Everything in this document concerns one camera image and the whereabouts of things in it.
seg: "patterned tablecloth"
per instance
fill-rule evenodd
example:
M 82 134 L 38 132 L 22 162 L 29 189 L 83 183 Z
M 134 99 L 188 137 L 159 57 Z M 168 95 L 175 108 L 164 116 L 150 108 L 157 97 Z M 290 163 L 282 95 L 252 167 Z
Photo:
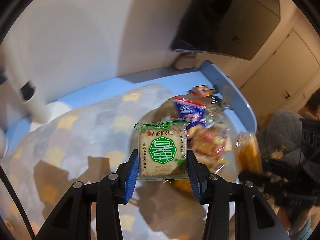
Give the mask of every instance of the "patterned tablecloth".
M 151 84 L 71 110 L 29 133 L 8 153 L 1 166 L 35 233 L 75 181 L 99 181 L 127 161 L 138 146 L 134 124 L 153 121 L 152 110 L 172 96 L 161 85 Z M 234 170 L 234 162 L 229 168 Z M 29 239 L 3 184 L 0 192 L 0 213 L 6 225 L 16 239 Z M 138 182 L 130 202 L 119 205 L 124 239 L 201 239 L 206 211 L 206 206 L 163 182 Z M 91 217 L 91 239 L 95 239 L 95 203 Z

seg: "snack wrapper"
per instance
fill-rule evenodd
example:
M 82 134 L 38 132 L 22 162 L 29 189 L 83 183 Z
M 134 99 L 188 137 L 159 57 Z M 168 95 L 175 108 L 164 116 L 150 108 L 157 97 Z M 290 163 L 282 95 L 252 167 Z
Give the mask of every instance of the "snack wrapper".
M 218 173 L 221 171 L 227 164 L 230 163 L 229 160 L 224 158 L 216 159 L 215 157 L 209 157 L 207 155 L 202 155 L 195 153 L 195 156 L 199 163 L 205 164 L 211 173 Z
M 137 123 L 140 180 L 188 178 L 187 129 L 189 121 Z
M 213 95 L 213 92 L 207 85 L 202 85 L 202 86 L 196 86 L 193 87 L 192 91 L 197 95 L 202 98 L 204 97 L 210 97 Z
M 198 128 L 204 127 L 206 105 L 195 100 L 179 96 L 174 97 L 172 101 L 178 109 L 179 118 L 190 121 L 187 130 L 190 130 L 190 134 L 188 133 L 188 135 L 192 138 Z
M 202 155 L 214 157 L 217 160 L 225 152 L 227 131 L 214 132 L 209 129 L 197 131 L 192 139 L 192 148 Z
M 253 133 L 239 133 L 233 146 L 238 172 L 262 173 L 262 160 L 257 138 Z

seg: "white door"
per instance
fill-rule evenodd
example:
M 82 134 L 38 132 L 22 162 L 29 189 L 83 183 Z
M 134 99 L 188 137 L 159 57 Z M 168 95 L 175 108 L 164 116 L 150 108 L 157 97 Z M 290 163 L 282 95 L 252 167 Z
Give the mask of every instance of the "white door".
M 290 100 L 319 67 L 307 45 L 292 30 L 241 92 L 259 120 Z

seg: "black cable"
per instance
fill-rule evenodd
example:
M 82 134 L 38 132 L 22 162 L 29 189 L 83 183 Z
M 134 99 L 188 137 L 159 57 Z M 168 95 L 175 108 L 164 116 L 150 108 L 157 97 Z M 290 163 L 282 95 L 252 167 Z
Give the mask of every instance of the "black cable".
M 15 205 L 17 206 L 19 213 L 23 219 L 23 222 L 25 223 L 27 230 L 29 232 L 29 235 L 31 237 L 32 240 L 36 239 L 35 233 L 33 232 L 33 229 L 31 227 L 30 221 L 27 217 L 26 212 L 23 209 L 23 206 L 17 196 L 17 194 L 15 193 L 7 175 L 5 174 L 4 170 L 2 169 L 1 165 L 0 165 L 0 179 L 3 182 L 4 186 L 6 187 L 7 191 L 9 192 L 13 202 L 15 203 Z

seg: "orange snack package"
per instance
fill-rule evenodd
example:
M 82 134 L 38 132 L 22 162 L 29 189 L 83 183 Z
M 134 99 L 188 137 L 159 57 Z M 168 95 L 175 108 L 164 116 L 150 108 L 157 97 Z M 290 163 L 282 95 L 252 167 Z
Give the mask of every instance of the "orange snack package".
M 238 172 L 243 170 L 262 173 L 262 160 L 260 156 L 257 138 L 252 133 L 239 133 L 234 143 Z
M 192 148 L 195 152 L 210 157 L 218 157 L 224 153 L 226 146 L 226 134 L 218 134 L 209 129 L 197 131 L 193 140 Z
M 200 96 L 202 98 L 213 95 L 212 90 L 209 89 L 207 85 L 196 86 L 196 87 L 193 87 L 192 90 L 197 96 Z

